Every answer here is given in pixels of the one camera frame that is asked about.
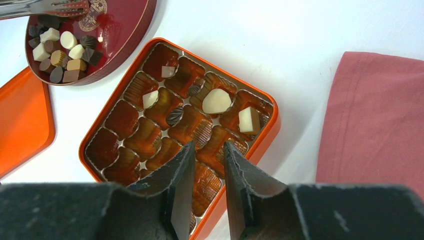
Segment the orange compartment chocolate box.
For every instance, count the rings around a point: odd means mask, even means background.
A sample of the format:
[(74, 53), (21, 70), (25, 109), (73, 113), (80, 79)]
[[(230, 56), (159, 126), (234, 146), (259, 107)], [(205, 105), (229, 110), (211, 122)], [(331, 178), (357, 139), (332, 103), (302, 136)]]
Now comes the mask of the orange compartment chocolate box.
[[(176, 67), (162, 78), (162, 66)], [(188, 96), (192, 85), (201, 87)], [(230, 107), (208, 114), (204, 98), (213, 89), (226, 91)], [(143, 108), (142, 96), (158, 90), (158, 100)], [(174, 126), (166, 116), (183, 107)], [(241, 133), (239, 112), (259, 112), (258, 134)], [(257, 164), (281, 128), (279, 107), (266, 92), (225, 72), (164, 39), (150, 40), (140, 51), (82, 140), (79, 159), (99, 182), (130, 185), (165, 164), (188, 142), (195, 144), (195, 181), (189, 237), (208, 237), (226, 210), (224, 143), (232, 142), (245, 158)]]

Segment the dark leaf chocolate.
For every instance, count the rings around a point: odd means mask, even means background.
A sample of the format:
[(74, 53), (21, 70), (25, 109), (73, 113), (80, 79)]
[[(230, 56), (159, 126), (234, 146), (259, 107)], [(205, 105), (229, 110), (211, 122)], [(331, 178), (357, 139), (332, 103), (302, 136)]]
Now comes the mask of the dark leaf chocolate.
[(173, 127), (181, 120), (183, 114), (184, 108), (182, 106), (178, 106), (169, 112), (165, 121), (170, 127)]

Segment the round dark red plate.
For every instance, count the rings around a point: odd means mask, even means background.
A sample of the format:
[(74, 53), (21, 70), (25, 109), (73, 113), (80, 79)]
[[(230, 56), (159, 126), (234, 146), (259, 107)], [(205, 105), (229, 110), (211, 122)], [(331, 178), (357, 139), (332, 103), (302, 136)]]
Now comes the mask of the round dark red plate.
[(94, 36), (95, 48), (101, 58), (96, 66), (89, 65), (86, 76), (71, 86), (91, 84), (118, 68), (135, 50), (147, 33), (155, 10), (155, 0), (91, 0), (89, 12), (65, 18), (59, 24), (60, 33), (69, 31), (77, 39)]

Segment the pink cloth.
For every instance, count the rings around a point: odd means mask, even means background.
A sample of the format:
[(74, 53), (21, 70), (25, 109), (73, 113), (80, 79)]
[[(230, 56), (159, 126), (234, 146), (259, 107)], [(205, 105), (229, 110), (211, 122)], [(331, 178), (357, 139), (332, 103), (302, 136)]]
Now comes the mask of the pink cloth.
[(394, 183), (424, 195), (424, 62), (347, 51), (327, 102), (318, 183)]

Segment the orange box lid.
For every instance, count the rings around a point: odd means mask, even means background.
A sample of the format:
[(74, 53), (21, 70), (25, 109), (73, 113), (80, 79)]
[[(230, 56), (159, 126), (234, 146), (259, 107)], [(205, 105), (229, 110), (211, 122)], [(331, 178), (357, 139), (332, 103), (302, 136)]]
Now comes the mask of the orange box lid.
[(26, 67), (0, 88), (0, 176), (43, 151), (55, 135), (49, 87)]

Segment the brown oval chocolate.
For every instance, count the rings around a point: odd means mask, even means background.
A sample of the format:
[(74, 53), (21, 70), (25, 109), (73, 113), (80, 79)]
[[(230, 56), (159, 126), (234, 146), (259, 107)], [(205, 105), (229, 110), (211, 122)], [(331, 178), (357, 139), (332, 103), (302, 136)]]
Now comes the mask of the brown oval chocolate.
[(51, 72), (55, 69), (56, 67), (51, 63), (51, 59), (50, 58), (46, 58), (44, 59), (40, 64), (39, 64), (39, 70), (47, 73), (47, 74), (51, 74)]

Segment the white square chocolate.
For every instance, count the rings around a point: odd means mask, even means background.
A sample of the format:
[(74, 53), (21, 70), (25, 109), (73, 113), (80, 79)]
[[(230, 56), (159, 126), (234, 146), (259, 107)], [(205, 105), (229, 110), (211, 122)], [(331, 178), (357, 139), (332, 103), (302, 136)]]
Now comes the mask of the white square chocolate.
[(259, 112), (249, 106), (238, 113), (239, 131), (248, 135), (257, 135), (261, 130)]
[(60, 39), (60, 32), (55, 28), (49, 28), (47, 31), (42, 33), (40, 36), (40, 42), (45, 43), (46, 41), (58, 41)]
[(42, 62), (45, 59), (48, 59), (51, 54), (48, 53), (45, 50), (44, 44), (39, 43), (33, 50), (32, 50), (33, 60), (37, 62)]

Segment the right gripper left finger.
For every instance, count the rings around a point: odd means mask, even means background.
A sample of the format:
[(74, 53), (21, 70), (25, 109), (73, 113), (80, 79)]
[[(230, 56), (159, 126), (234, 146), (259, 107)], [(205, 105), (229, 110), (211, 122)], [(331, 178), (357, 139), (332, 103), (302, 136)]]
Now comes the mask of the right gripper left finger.
[(0, 187), (3, 240), (187, 240), (195, 144), (144, 178), (102, 183), (8, 183)]

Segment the metal serving tongs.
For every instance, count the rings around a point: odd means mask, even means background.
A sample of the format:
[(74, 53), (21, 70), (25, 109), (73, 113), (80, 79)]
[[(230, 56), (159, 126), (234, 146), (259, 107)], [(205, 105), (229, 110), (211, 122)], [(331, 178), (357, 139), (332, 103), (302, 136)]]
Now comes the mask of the metal serving tongs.
[(13, 19), (31, 15), (52, 15), (76, 17), (87, 14), (90, 4), (87, 0), (2, 0), (0, 19)]

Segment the dark ribbed chocolate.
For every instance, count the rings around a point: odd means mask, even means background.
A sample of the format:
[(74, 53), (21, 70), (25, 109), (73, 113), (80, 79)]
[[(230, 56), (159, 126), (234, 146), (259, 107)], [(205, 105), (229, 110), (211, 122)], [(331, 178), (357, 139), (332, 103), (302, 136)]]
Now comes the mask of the dark ribbed chocolate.
[(189, 96), (189, 97), (193, 97), (193, 96), (195, 96), (199, 91), (201, 90), (201, 87), (199, 86), (199, 85), (191, 85), (189, 88), (188, 88), (188, 91), (187, 91), (187, 95)]

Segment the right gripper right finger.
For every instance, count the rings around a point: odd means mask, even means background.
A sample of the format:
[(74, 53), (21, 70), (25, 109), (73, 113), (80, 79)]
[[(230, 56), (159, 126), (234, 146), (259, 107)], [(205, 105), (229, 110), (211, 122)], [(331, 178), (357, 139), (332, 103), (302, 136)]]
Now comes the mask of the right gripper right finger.
[(421, 240), (424, 204), (398, 184), (284, 184), (224, 144), (233, 240)]

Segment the white oval chocolate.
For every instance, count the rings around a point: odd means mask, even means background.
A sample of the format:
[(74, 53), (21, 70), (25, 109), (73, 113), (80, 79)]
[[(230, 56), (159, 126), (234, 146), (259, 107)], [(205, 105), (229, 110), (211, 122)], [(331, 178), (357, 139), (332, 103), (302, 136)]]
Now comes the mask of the white oval chocolate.
[(78, 44), (77, 38), (70, 31), (64, 31), (59, 40), (61, 46), (67, 50), (71, 50)]
[(85, 52), (85, 48), (81, 44), (75, 45), (68, 53), (73, 60), (81, 59)]

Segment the white rounded chocolate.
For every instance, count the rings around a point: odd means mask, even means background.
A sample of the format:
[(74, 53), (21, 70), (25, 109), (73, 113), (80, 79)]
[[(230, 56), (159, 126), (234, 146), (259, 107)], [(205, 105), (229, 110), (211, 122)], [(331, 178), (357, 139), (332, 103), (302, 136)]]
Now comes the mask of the white rounded chocolate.
[(230, 107), (231, 103), (230, 95), (226, 91), (215, 88), (204, 98), (202, 110), (206, 114), (221, 114)]

